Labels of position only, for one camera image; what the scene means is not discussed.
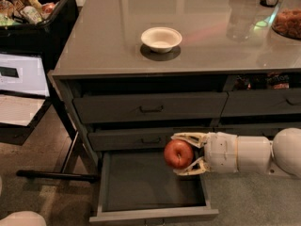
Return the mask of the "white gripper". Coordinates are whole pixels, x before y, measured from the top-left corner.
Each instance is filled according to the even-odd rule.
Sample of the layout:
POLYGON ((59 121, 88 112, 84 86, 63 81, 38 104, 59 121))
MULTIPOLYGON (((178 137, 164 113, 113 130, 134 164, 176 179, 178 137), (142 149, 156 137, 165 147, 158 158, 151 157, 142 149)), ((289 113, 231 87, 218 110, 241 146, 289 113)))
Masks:
POLYGON ((236 135, 226 133, 176 133, 172 139, 178 139, 188 144, 202 148, 204 146, 204 158, 200 157, 185 169, 173 170, 179 176, 200 175, 207 171, 218 173, 235 173, 237 166, 237 142, 236 135))

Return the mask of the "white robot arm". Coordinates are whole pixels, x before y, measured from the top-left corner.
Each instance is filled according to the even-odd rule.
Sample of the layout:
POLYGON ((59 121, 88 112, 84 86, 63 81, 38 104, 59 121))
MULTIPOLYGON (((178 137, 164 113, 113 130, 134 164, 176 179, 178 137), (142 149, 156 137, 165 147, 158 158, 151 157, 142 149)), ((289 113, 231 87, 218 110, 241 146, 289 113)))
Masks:
POLYGON ((177 133, 171 137, 203 149, 203 156, 184 169, 174 169, 180 176, 205 172, 259 174, 301 178, 301 130, 283 129, 273 140, 217 133, 177 133))

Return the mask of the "white robot base corner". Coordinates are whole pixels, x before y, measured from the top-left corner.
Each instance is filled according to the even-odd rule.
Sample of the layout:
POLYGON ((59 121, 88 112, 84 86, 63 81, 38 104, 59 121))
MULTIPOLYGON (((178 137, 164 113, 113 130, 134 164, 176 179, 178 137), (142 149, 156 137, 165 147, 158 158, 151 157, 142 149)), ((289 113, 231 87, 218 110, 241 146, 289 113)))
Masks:
POLYGON ((45 219, 31 211, 15 212, 0 220, 0 226, 47 226, 45 219))

